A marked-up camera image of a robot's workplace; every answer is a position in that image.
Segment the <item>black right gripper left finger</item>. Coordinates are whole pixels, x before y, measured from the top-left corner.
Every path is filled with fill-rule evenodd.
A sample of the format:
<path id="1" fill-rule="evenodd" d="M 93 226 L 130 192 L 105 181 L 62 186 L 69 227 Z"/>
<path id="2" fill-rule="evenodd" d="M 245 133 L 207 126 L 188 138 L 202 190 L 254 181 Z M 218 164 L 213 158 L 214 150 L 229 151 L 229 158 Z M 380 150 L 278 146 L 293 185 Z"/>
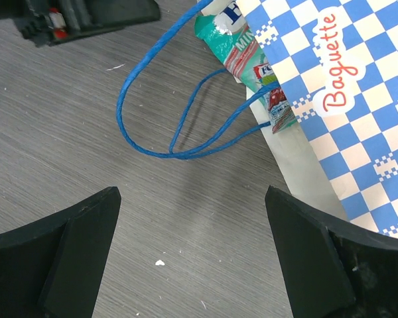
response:
<path id="1" fill-rule="evenodd" d="M 107 187 L 0 234 L 0 317 L 91 317 L 121 195 Z"/>

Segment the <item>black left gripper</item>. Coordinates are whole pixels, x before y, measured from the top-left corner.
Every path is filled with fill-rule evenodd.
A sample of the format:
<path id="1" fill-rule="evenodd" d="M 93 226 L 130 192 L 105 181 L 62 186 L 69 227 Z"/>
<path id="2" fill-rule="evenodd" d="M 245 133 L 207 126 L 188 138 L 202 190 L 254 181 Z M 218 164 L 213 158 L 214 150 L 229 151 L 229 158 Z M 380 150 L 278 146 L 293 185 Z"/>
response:
<path id="1" fill-rule="evenodd" d="M 0 20 L 11 19 L 21 36 L 37 47 L 56 46 L 160 18 L 156 1 L 0 0 Z"/>

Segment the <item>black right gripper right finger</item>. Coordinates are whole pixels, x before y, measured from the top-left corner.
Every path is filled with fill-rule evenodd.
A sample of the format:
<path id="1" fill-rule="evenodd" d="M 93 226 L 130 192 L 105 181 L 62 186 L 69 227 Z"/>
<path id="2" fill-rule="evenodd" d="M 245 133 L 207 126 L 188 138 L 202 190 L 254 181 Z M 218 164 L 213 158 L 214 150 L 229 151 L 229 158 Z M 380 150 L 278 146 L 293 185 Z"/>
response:
<path id="1" fill-rule="evenodd" d="M 275 187 L 265 206 L 294 317 L 398 317 L 398 224 L 375 233 Z"/>

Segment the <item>teal mint candy packet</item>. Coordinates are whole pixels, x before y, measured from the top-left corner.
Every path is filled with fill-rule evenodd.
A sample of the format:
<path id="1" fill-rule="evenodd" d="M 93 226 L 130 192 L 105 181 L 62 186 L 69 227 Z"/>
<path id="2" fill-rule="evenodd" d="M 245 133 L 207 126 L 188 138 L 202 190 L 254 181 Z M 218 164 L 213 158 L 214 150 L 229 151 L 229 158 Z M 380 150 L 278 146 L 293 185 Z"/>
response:
<path id="1" fill-rule="evenodd" d="M 229 73 L 252 92 L 270 85 L 259 101 L 269 114 L 272 132 L 292 125 L 296 118 L 278 84 L 267 57 L 246 23 L 235 1 L 217 15 L 200 15 L 194 23 L 196 36 L 203 40 Z"/>

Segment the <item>checkered paper bag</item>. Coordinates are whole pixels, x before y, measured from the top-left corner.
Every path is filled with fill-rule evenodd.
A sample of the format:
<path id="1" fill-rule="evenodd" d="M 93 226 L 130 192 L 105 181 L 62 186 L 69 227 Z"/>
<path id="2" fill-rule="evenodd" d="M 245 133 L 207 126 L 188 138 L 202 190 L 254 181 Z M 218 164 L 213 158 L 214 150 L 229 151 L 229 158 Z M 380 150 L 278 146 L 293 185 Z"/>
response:
<path id="1" fill-rule="evenodd" d="M 235 1 L 347 218 L 398 224 L 398 1 Z"/>

